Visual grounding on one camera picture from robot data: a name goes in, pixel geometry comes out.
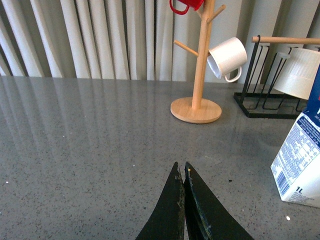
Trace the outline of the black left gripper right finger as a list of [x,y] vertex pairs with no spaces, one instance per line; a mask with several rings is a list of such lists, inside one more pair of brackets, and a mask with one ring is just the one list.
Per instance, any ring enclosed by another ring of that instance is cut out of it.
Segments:
[[185,163],[185,220],[190,240],[252,240],[195,168]]

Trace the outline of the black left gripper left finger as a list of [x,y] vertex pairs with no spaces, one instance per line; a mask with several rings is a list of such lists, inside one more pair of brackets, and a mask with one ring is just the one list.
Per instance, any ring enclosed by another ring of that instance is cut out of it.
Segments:
[[137,240],[183,240],[185,237],[185,189],[175,162],[157,204]]

